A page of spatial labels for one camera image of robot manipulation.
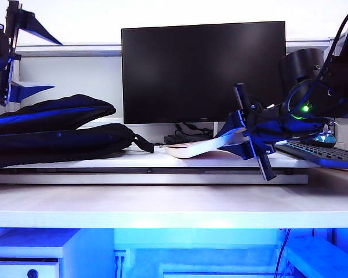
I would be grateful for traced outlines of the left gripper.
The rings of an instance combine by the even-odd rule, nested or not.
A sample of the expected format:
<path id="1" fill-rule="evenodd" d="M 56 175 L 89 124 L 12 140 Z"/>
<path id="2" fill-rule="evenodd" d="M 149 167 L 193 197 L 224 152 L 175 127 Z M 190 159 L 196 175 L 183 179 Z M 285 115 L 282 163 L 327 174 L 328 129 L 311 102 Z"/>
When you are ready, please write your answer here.
<path id="1" fill-rule="evenodd" d="M 20 103 L 29 96 L 55 87 L 49 84 L 11 81 L 13 63 L 21 59 L 21 55 L 16 54 L 19 29 L 50 43 L 62 45 L 36 19 L 35 13 L 23 10 L 19 1 L 9 1 L 6 24 L 0 23 L 0 105 L 3 107 L 9 102 Z"/>

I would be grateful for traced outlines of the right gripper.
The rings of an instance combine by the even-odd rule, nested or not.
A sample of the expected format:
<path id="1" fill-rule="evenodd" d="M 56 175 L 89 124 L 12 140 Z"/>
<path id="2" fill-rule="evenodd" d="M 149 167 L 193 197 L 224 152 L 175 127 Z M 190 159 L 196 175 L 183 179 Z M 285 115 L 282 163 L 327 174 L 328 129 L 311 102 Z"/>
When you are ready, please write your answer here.
<path id="1" fill-rule="evenodd" d="M 295 116 L 288 111 L 287 103 L 262 108 L 259 103 L 250 102 L 243 83 L 235 84 L 233 89 L 241 108 L 229 114 L 215 137 L 236 132 L 246 137 L 246 141 L 225 145 L 219 150 L 233 153 L 243 160 L 256 159 L 266 181 L 276 177 L 268 155 L 276 151 L 277 142 L 308 139 L 323 131 L 325 119 L 322 117 Z"/>

